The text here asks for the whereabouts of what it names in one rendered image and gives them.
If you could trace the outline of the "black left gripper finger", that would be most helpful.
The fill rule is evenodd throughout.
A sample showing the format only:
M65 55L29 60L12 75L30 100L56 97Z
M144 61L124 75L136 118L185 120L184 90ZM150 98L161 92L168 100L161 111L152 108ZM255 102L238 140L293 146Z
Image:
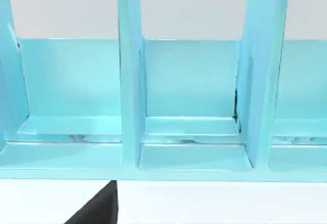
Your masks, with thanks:
M117 181L110 181L64 224L118 224Z

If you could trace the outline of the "light blue rack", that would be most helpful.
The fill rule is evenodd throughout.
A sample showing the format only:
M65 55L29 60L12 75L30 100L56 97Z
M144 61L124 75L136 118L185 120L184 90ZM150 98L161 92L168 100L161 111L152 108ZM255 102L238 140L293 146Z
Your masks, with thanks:
M20 38L0 0L0 179L327 182L327 39L247 0L240 39Z

